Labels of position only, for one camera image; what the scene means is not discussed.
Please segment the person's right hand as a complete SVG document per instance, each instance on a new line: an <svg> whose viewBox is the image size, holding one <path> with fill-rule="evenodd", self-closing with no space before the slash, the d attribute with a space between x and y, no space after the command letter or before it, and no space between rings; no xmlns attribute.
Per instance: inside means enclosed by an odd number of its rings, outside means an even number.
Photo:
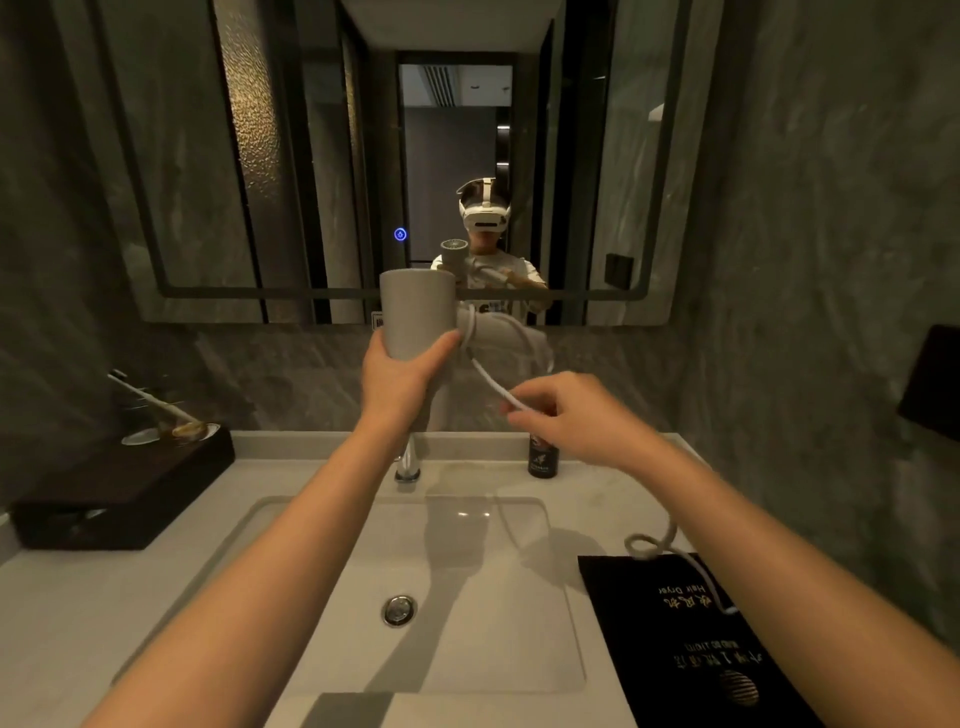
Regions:
<svg viewBox="0 0 960 728"><path fill-rule="evenodd" d="M582 462L633 475L668 452L669 442L616 399L595 376L572 375L568 398L560 405L500 405L516 429L534 434Z"/></svg>

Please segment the person's left hand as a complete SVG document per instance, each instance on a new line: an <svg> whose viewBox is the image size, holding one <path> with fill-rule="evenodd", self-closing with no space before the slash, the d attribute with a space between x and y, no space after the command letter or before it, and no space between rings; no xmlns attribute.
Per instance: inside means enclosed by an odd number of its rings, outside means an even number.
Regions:
<svg viewBox="0 0 960 728"><path fill-rule="evenodd" d="M438 375L422 375L422 354L410 360L391 358L386 328L372 334L362 365L362 408L348 439L354 451L395 456L406 443Z"/></svg>

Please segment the grey hair dryer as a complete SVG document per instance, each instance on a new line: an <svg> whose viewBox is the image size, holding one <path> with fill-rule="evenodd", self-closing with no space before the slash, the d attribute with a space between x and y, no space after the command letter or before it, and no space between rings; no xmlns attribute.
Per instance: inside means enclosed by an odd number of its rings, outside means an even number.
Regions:
<svg viewBox="0 0 960 728"><path fill-rule="evenodd" d="M551 373L554 354L546 334L501 312L480 312L457 298L452 273L397 269L381 273L379 291L383 342L396 360L411 360L442 335L460 332L467 349L496 349L523 356L534 369Z"/></svg>

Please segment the person's right forearm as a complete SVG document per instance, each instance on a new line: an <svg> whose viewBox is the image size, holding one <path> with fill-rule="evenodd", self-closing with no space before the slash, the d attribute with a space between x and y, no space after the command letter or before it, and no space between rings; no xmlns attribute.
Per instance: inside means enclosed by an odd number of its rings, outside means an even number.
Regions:
<svg viewBox="0 0 960 728"><path fill-rule="evenodd" d="M623 469L827 728L960 728L960 658L912 617L659 434Z"/></svg>

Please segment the person's left forearm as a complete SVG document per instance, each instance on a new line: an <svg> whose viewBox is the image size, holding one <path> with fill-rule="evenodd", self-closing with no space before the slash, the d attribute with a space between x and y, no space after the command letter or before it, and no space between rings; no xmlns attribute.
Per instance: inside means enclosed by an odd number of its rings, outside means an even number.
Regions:
<svg viewBox="0 0 960 728"><path fill-rule="evenodd" d="M150 643L80 728L262 728L409 425L364 416L276 520Z"/></svg>

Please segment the black bottle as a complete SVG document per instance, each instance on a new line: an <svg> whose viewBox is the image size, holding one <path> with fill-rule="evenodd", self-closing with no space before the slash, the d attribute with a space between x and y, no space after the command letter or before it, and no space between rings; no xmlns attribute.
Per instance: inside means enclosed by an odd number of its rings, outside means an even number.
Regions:
<svg viewBox="0 0 960 728"><path fill-rule="evenodd" d="M529 438L528 473L539 480L551 480L558 476L559 448L545 439L531 434Z"/></svg>

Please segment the chrome faucet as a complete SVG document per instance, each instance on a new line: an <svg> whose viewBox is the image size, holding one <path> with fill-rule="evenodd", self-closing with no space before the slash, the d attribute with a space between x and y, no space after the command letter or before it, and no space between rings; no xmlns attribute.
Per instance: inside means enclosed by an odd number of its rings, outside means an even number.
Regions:
<svg viewBox="0 0 960 728"><path fill-rule="evenodd" d="M400 485L414 485L421 478L422 457L418 440L418 433L409 433L402 452L394 461L393 478Z"/></svg>

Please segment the white sink basin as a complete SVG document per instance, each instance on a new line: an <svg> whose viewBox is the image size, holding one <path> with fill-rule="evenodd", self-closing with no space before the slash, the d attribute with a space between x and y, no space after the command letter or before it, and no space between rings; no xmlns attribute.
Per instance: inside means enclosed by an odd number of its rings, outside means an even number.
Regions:
<svg viewBox="0 0 960 728"><path fill-rule="evenodd" d="M532 498L378 498L283 698L580 691L550 531ZM398 595L417 611L392 628L381 608Z"/></svg>

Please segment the black fabric storage bag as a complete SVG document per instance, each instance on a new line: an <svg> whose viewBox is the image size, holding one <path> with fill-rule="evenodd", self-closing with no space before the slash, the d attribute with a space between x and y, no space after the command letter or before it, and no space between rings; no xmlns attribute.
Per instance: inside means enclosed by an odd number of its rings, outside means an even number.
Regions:
<svg viewBox="0 0 960 728"><path fill-rule="evenodd" d="M581 555L578 564L638 728L825 727L683 557Z"/></svg>

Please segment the dark wooden tray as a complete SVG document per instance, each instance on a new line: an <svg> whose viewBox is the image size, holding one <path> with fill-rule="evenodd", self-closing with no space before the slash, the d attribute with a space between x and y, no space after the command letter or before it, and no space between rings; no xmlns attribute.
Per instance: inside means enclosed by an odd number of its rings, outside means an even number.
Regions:
<svg viewBox="0 0 960 728"><path fill-rule="evenodd" d="M232 433L193 442L112 443L46 476L8 508L22 548L142 551L234 464Z"/></svg>

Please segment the wall mirror with dark frame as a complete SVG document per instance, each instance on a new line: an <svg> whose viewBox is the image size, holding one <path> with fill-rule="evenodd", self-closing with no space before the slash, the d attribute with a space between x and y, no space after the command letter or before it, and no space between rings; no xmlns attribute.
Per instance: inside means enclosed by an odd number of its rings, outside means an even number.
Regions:
<svg viewBox="0 0 960 728"><path fill-rule="evenodd" d="M489 177L521 320L668 322L725 0L49 3L144 321L374 319Z"/></svg>

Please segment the black wall-mounted box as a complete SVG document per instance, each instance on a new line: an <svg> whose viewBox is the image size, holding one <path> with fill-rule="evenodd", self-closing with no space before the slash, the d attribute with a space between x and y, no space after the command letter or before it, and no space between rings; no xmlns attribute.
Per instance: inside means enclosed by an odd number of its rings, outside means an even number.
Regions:
<svg viewBox="0 0 960 728"><path fill-rule="evenodd" d="M936 323L930 327L896 414L960 443L960 325Z"/></svg>

